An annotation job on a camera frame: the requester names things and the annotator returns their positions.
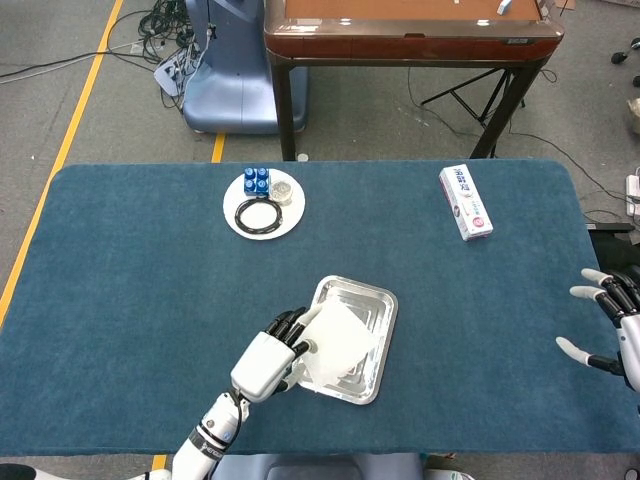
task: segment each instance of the black tripod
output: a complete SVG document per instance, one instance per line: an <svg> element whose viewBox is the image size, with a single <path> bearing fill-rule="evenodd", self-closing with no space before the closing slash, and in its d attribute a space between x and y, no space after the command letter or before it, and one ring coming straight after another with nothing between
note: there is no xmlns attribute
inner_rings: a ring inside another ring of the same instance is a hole
<svg viewBox="0 0 640 480"><path fill-rule="evenodd" d="M491 94L489 101L485 105L484 110L482 110L482 113L478 114L473 108L471 108L471 106L467 102L465 102L465 100L458 94L457 91L463 87L471 85L472 83L482 80L483 78L493 75L494 73L497 73L497 72L502 72L502 75L500 76L500 80L498 80L496 87L493 89L493 93ZM471 115L475 120L477 120L477 122L482 126L482 128L487 128L486 120L493 113L493 110L492 110L493 104L498 98L498 95L500 94L500 90L502 90L502 95L504 95L505 92L509 89L509 84L511 83L512 76L513 76L513 73L511 72L511 70L507 68L505 69L492 68L488 72L477 75L472 79L467 80L466 82L459 83L455 87L451 87L448 90L445 90L443 92L440 92L437 95L434 95L433 97L423 100L422 102L420 102L420 106L422 107L427 103L431 103L434 100L437 100L438 98L444 97L445 95L451 95L453 98L455 98L458 101L460 105L464 107L464 109L469 113L469 115ZM525 107L524 100L520 100L520 105L522 105L522 108ZM494 145L493 148L491 149L491 158L494 158L495 156L496 156L496 146Z"/></svg>

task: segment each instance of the wooden table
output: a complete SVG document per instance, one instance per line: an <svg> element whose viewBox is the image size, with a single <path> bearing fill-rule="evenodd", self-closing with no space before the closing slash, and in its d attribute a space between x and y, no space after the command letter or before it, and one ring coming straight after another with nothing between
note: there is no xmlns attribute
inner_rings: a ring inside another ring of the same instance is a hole
<svg viewBox="0 0 640 480"><path fill-rule="evenodd" d="M295 160L289 72L308 66L502 68L513 74L471 158L487 157L564 35L552 0L266 0L284 160Z"/></svg>

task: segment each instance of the metal tray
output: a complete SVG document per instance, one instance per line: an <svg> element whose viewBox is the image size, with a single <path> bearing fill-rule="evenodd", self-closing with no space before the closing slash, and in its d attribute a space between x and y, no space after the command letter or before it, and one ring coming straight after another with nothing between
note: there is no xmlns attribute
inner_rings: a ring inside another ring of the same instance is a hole
<svg viewBox="0 0 640 480"><path fill-rule="evenodd" d="M398 312L398 299L388 290L335 275L320 281L312 304L322 303L328 298L348 307L371 333L380 337L380 341L378 346L340 378L336 385L318 387L306 371L298 383L314 392L356 405L366 405L373 402L378 395Z"/></svg>

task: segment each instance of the black table leg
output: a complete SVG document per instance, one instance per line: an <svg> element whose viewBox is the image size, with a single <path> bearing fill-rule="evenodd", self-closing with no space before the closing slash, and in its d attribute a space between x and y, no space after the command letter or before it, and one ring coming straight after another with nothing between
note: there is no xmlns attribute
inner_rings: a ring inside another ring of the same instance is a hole
<svg viewBox="0 0 640 480"><path fill-rule="evenodd" d="M546 61L547 59L543 59L526 67L512 70L513 80L469 158L486 158L491 154L491 150L498 143L502 131Z"/></svg>
<svg viewBox="0 0 640 480"><path fill-rule="evenodd" d="M280 132L280 148L282 160L296 160L296 139L293 132L293 105L291 101L291 80L288 65L271 65L273 93L276 101L278 130Z"/></svg>

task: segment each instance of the floor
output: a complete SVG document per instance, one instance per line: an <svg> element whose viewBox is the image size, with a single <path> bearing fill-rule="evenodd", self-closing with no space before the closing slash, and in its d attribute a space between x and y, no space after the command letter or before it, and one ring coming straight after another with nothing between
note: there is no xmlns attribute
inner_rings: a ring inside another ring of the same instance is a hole
<svg viewBox="0 0 640 480"><path fill-rule="evenodd" d="M119 15L151 4L125 0ZM3 0L0 74L94 50L112 6L108 1ZM563 163L590 217L624 219L624 202L608 196L602 186L624 191L624 178L640 166L640 137L630 130L626 105L640 94L631 84L640 73L640 58L635 58L640 54L632 54L620 66L611 65L609 57L640 34L640 9L580 0L577 10L565 12L563 20L566 37L548 65L558 80L550 83L540 77L535 82L526 108L513 119L512 131L543 137L566 154L532 137L505 134L498 155L549 157ZM136 40L135 30L135 20L123 22L112 44ZM91 63L19 82L2 84L5 79L0 79L0 285L9 278L61 145L69 145L63 138ZM311 114L298 136L299 151L309 154L311 161L464 158L475 137L453 130L475 135L480 131L451 98L431 105L450 127L433 113L416 109L407 92L407 69L316 68L311 75ZM411 89L422 99L470 76L462 70L413 69ZM479 107L491 88L489 81L482 82L464 95ZM175 110L162 106L149 73L106 57L65 164L209 162L214 142L214 135L194 133ZM222 155L224 162L279 158L278 139L272 136L230 135ZM19 461L68 478L122 479L149 469L152 459L114 455ZM631 465L640 466L640 454L460 455L444 463L478 479L621 479Z"/></svg>

